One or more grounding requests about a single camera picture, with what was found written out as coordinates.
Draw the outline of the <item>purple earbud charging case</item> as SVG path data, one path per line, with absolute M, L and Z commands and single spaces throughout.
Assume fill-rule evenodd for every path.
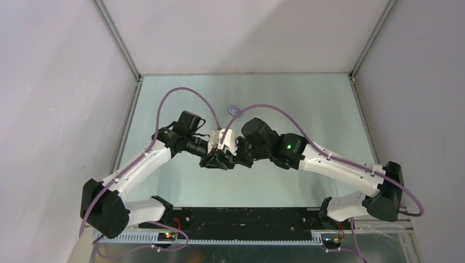
M 241 110 L 235 106 L 235 105 L 231 105 L 228 107 L 228 113 L 231 115 L 231 116 L 237 116 L 239 114 Z

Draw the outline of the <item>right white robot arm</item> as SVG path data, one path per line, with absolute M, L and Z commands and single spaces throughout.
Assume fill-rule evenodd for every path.
M 282 169 L 318 173 L 357 189 L 343 197 L 324 199 L 319 214 L 322 227 L 333 229 L 348 218 L 365 215 L 397 221 L 404 185 L 400 164 L 359 163 L 326 149 L 317 151 L 305 137 L 278 134 L 259 118 L 248 121 L 241 133 L 236 138 L 236 159 L 244 166 L 268 159 Z

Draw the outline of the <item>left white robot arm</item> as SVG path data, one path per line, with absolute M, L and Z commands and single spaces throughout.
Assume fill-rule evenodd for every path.
M 82 227 L 89 224 L 107 238 L 115 238 L 127 227 L 153 221 L 160 228 L 172 224 L 173 213 L 156 198 L 128 199 L 156 169 L 176 154 L 188 152 L 201 158 L 206 168 L 231 169 L 229 158 L 237 154 L 236 134 L 231 129 L 211 132 L 209 140 L 197 133 L 205 120 L 183 111 L 179 119 L 158 128 L 149 144 L 130 163 L 100 181 L 88 180 L 81 201 Z

